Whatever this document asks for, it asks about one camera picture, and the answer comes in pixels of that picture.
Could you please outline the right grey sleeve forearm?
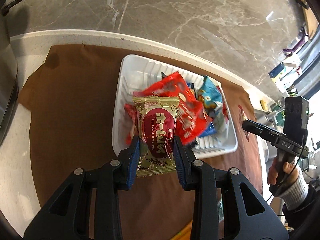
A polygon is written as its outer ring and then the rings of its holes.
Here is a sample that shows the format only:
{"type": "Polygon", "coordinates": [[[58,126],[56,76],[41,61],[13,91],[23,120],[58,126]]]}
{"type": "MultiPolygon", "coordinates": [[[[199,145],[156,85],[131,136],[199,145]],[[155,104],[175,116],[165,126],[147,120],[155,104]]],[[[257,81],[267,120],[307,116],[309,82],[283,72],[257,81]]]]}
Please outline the right grey sleeve forearm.
{"type": "Polygon", "coordinates": [[[284,201],[283,213],[294,234],[307,236],[319,227],[319,192],[308,185],[297,169],[296,181],[280,198],[284,201]]]}

